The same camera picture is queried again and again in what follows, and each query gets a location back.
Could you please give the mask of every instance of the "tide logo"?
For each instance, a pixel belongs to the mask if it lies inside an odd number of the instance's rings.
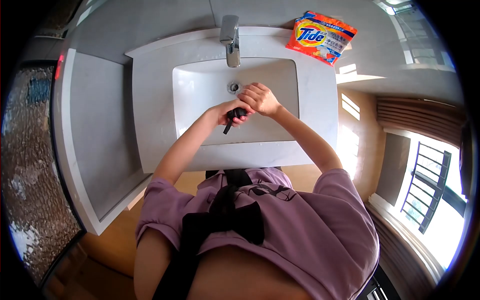
[[[300,23],[295,30],[297,41],[307,47],[321,45],[326,38],[326,33],[325,27],[311,21]]]

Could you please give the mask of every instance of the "purple t-shirt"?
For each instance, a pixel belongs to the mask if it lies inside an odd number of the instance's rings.
[[[239,188],[235,207],[258,202],[264,219],[262,245],[236,232],[211,233],[200,248],[235,245],[273,262],[314,299],[355,299],[373,274],[379,257],[378,236],[348,173],[322,174],[313,192],[296,192],[276,168],[246,170],[253,185]],[[198,185],[196,196],[179,192],[166,180],[147,187],[135,236],[147,227],[161,231],[180,247],[182,218],[207,212],[218,190],[227,185],[223,171]],[[288,188],[277,192],[279,186]]]

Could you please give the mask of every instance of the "drain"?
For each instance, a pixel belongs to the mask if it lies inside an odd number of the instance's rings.
[[[227,91],[232,95],[239,94],[241,92],[241,89],[242,85],[236,81],[232,81],[227,84]]]

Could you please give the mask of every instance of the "hand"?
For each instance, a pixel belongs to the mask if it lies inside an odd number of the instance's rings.
[[[217,125],[227,125],[227,112],[235,108],[244,108],[245,110],[247,110],[247,116],[241,116],[240,119],[236,117],[233,118],[233,127],[238,127],[239,125],[243,124],[245,121],[248,120],[249,115],[255,113],[255,110],[253,110],[250,105],[243,101],[240,101],[239,99],[220,103],[219,105],[209,108],[208,111],[210,111],[215,116],[217,120]]]
[[[277,101],[268,87],[259,83],[252,83],[243,87],[238,98],[249,104],[262,116],[272,116],[282,105]]]

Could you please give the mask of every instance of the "black strap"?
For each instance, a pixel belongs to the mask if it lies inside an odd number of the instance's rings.
[[[233,118],[239,118],[241,116],[246,116],[247,115],[247,110],[244,108],[234,108],[230,111],[227,112],[227,119],[228,123],[225,126],[225,129],[223,130],[223,134],[227,134],[228,131],[230,130],[230,127],[232,126]]]
[[[225,170],[228,185],[216,194],[208,213],[190,213],[182,219],[180,251],[172,255],[153,299],[186,299],[197,271],[200,246],[213,232],[233,230],[248,242],[260,245],[264,241],[262,212],[257,202],[235,208],[235,192],[251,185],[244,169]]]

